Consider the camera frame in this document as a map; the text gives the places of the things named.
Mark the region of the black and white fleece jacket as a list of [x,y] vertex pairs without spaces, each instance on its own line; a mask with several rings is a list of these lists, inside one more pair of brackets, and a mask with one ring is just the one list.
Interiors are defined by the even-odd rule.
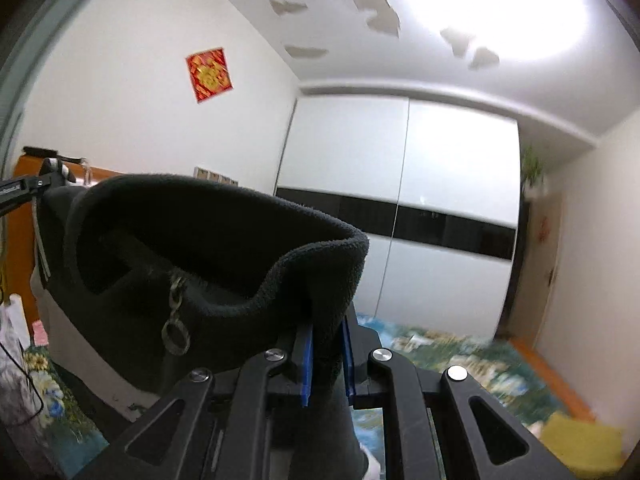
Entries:
[[125,174],[51,188],[36,205],[54,362],[111,409],[113,443],[195,363],[313,325],[335,339],[368,238],[328,214],[247,188]]

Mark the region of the orange wooden headboard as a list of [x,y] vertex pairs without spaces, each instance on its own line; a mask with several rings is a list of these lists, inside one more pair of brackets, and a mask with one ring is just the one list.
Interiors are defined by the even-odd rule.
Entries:
[[[12,177],[38,174],[42,158],[21,155],[17,159]],[[92,180],[101,181],[120,173],[103,168],[92,167]],[[35,267],[35,234],[32,222],[32,206],[23,205],[6,217],[6,292],[21,296],[27,325],[39,320],[36,300],[30,288],[30,277]]]

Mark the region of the teal floral bedspread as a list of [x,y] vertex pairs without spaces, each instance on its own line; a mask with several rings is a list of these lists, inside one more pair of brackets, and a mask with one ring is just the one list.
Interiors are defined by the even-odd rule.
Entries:
[[[207,338],[195,363],[113,443],[84,479],[265,479],[273,460],[305,479],[361,479],[352,412],[383,413],[392,479],[566,479],[570,471],[461,366],[422,370],[373,332],[370,405],[349,405],[342,322],[233,344]],[[312,327],[312,385],[300,405],[290,362]]]

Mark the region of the white and black wardrobe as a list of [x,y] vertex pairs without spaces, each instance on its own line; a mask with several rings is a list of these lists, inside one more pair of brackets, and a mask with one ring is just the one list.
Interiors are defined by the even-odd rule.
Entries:
[[303,96],[277,193],[367,234],[357,311],[494,336],[518,232],[515,120],[408,98]]

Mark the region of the wooden door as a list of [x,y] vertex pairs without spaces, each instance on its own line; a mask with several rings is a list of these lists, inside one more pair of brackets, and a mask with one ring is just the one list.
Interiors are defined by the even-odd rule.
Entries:
[[559,261],[563,196],[553,193],[535,198],[528,212],[523,261],[506,333],[534,348],[544,325]]

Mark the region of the green potted plant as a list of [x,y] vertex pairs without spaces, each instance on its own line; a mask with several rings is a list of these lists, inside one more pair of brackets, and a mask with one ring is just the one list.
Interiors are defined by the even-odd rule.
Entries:
[[534,196],[544,187],[544,162],[531,145],[521,151],[521,193]]

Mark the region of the yellow green cloth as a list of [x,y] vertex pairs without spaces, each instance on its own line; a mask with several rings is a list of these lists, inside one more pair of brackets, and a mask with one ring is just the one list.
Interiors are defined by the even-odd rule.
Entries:
[[553,413],[541,429],[540,442],[578,479],[605,479],[624,463],[622,432],[597,422]]

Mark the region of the red square wall decoration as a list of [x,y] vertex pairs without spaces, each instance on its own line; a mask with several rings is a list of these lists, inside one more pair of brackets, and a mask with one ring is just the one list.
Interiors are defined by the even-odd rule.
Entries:
[[186,66],[196,102],[201,103],[232,89],[223,48],[191,54],[186,57]]

